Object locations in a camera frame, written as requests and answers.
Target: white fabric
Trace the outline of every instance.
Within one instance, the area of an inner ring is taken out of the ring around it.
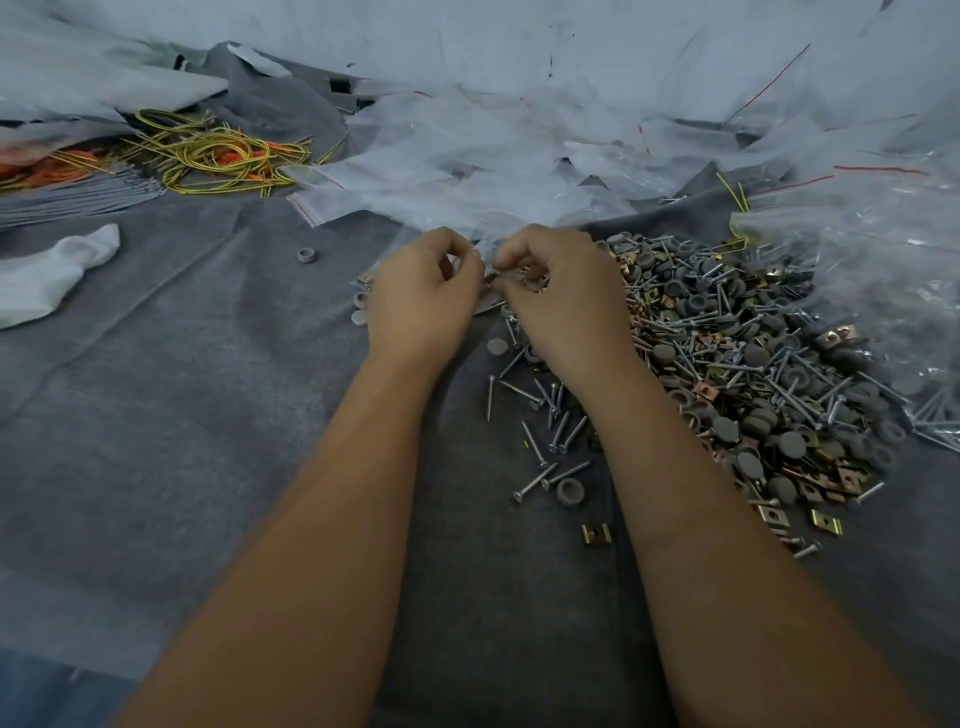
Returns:
[[[109,261],[120,248],[120,229],[104,225],[71,235],[35,255],[0,260],[0,328],[43,318],[57,310],[84,272]]]

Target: gray fabric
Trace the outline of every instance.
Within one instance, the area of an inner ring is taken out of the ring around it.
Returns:
[[[707,191],[606,228],[717,241],[731,204]],[[106,222],[118,256],[55,315],[0,332],[0,646],[139,676],[328,422],[366,350],[349,281],[397,225],[354,214],[311,230],[283,200],[167,195],[5,234],[0,255]],[[316,263],[297,263],[304,246]],[[605,471],[584,473],[580,511],[543,492],[509,500],[536,470],[518,421],[542,435],[544,415],[498,391],[484,422],[503,363],[482,346],[490,329],[503,333],[495,314],[473,322],[424,418],[372,724],[671,725]],[[810,567],[960,719],[955,469],[948,453],[907,452],[900,487]],[[581,522],[611,522],[616,547],[584,549]]]

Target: brass clip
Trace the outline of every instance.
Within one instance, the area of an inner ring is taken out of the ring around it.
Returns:
[[[840,521],[831,517],[825,516],[814,509],[810,509],[810,518],[813,520],[813,524],[817,528],[823,528],[825,531],[829,531],[834,536],[843,536],[843,526],[840,524]]]
[[[581,532],[584,534],[584,544],[586,546],[609,546],[613,543],[613,535],[610,527],[605,523],[600,525],[581,525]]]

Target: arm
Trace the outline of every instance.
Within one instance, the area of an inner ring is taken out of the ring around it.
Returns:
[[[463,261],[455,275],[447,253]],[[381,265],[370,356],[317,452],[120,725],[365,724],[396,617],[420,416],[483,270],[446,230]]]
[[[495,264],[550,271],[541,294],[496,285],[603,441],[681,724],[925,724],[639,361],[612,258],[582,233],[531,227]]]

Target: gray washer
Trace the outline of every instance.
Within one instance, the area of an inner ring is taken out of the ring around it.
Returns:
[[[743,348],[743,363],[748,367],[765,367],[770,363],[770,353],[757,344],[747,344]]]
[[[853,442],[853,438],[860,436],[860,430],[847,423],[834,424],[831,432],[833,432],[833,437],[837,439],[837,442],[843,445],[849,445]]]
[[[487,351],[494,356],[503,356],[510,350],[510,344],[503,339],[491,339],[487,342]]]
[[[810,384],[810,375],[806,369],[799,367],[788,367],[783,376],[780,377],[780,386],[789,389],[794,382],[797,382],[796,389],[805,389]]]
[[[745,417],[740,421],[740,429],[754,437],[766,437],[773,426],[759,417]]]
[[[791,460],[800,460],[806,455],[806,440],[799,432],[784,432],[777,442],[777,449],[783,457]]]
[[[786,329],[786,319],[773,313],[764,314],[760,322],[771,331],[780,333]]]
[[[797,502],[797,486],[788,477],[777,475],[767,481],[767,490],[770,497],[779,500],[783,505],[793,505]]]
[[[733,466],[748,480],[763,479],[763,463],[752,452],[739,452],[733,459]]]
[[[867,458],[867,462],[881,473],[886,473],[894,467],[894,453],[885,445],[873,443],[873,451],[870,453],[870,457]]]
[[[300,248],[297,251],[297,260],[301,263],[312,263],[317,259],[317,251],[313,248]]]
[[[663,285],[664,296],[669,296],[672,299],[678,299],[684,293],[686,293],[686,286],[678,280],[668,280]]]
[[[654,256],[653,251],[648,251],[646,253],[641,253],[636,257],[636,267],[641,268],[644,271],[650,270],[657,263],[657,258]]]
[[[557,484],[557,500],[570,507],[584,502],[587,491],[575,477],[565,477]]]
[[[653,356],[658,364],[670,364],[677,358],[677,350],[669,344],[657,344],[654,347]]]
[[[695,296],[690,296],[686,302],[686,307],[694,316],[698,313],[703,313],[707,309],[707,297],[700,293]]]
[[[713,420],[713,434],[722,443],[740,442],[740,427],[736,422],[727,417],[718,417]]]
[[[874,454],[874,441],[867,435],[857,435],[850,440],[850,454],[857,460],[870,460]]]
[[[857,382],[856,384],[851,384],[847,389],[844,390],[844,397],[851,402],[856,402],[857,404],[867,404],[870,400],[876,397],[876,394],[872,389],[866,386],[867,382]]]
[[[906,430],[890,420],[880,420],[874,427],[876,436],[890,445],[899,445],[906,440]]]
[[[696,400],[687,408],[690,412],[700,418],[701,422],[710,423],[717,416],[716,407],[707,400]]]
[[[763,420],[763,422],[769,423],[771,427],[776,427],[777,422],[780,421],[780,418],[777,417],[777,413],[772,409],[768,409],[767,407],[758,407],[757,409],[752,410],[750,413],[750,418],[755,420]]]
[[[675,389],[667,393],[667,397],[676,402],[681,407],[689,407],[697,400],[697,396],[688,389]]]

